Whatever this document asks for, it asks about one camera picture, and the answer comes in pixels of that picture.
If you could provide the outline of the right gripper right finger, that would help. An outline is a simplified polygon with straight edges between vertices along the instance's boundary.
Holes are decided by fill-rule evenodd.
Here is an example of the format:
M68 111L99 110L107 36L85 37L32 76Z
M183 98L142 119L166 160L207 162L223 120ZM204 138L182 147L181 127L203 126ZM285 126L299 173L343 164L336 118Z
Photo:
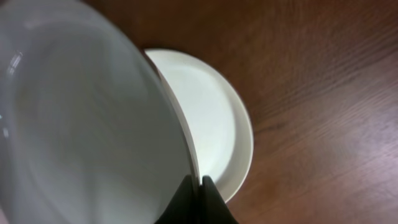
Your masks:
M238 224L218 192L210 176L202 178L199 196L199 217L202 224Z

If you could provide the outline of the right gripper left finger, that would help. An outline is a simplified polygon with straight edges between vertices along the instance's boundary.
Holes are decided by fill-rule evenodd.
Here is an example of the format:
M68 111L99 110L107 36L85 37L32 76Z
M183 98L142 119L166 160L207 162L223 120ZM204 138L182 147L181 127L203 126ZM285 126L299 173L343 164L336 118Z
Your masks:
M155 224L198 223L197 187L192 176L186 175Z

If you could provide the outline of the white plate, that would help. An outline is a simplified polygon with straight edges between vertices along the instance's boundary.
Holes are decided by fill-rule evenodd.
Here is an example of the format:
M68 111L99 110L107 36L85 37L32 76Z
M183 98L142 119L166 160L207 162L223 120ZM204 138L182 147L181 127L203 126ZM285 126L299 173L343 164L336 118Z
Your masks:
M200 177L210 176L225 202L243 185L254 135L247 109L222 74L202 60L169 49L146 49L182 110Z

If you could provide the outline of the pale blue plate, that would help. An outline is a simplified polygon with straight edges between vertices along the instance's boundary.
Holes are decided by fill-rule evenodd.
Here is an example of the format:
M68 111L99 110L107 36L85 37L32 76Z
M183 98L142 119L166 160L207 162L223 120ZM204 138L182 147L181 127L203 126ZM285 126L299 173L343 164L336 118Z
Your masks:
M180 116L150 60L92 7L1 2L9 223L155 223L186 175L198 185Z

